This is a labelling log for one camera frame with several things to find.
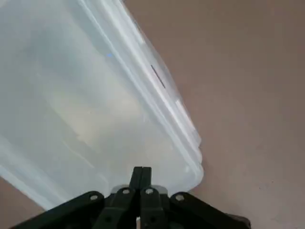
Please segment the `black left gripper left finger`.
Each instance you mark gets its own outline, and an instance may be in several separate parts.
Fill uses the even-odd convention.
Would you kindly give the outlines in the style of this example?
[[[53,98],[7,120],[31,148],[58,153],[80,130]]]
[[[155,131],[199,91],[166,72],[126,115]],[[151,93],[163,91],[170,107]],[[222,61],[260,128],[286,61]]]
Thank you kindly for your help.
[[[107,197],[84,193],[14,226],[16,229],[134,229],[139,215],[142,167],[135,167],[130,183]]]

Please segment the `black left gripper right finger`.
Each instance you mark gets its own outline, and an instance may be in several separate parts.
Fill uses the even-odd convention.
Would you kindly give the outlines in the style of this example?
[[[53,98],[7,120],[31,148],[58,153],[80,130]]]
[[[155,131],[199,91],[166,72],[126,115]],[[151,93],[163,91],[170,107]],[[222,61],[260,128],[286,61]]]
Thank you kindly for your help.
[[[142,168],[140,220],[144,229],[249,229],[248,218],[224,213],[187,192],[168,196],[151,184],[152,169]]]

